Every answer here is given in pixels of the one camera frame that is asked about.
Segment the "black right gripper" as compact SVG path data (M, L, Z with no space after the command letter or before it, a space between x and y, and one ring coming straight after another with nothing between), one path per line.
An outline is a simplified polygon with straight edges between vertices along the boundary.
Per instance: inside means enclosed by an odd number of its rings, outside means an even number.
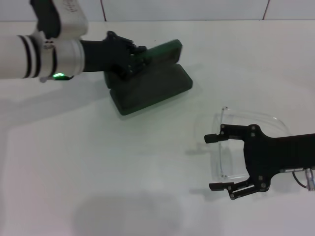
M207 134L205 143L227 140L244 141L244 157L250 178L241 182L210 183L211 191L227 190L231 200L257 192L268 191L273 176L305 172L308 190L315 189L315 135L297 135L272 138L265 135L258 125L222 124L219 134Z

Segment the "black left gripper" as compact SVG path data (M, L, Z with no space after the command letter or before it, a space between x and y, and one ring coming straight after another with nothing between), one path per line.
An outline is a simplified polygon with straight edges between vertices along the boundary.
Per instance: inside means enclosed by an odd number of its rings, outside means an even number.
M102 41L81 40L80 43L85 57L83 72L113 72L129 79L150 64L148 58L131 58L146 52L146 46L137 46L113 31L108 31Z

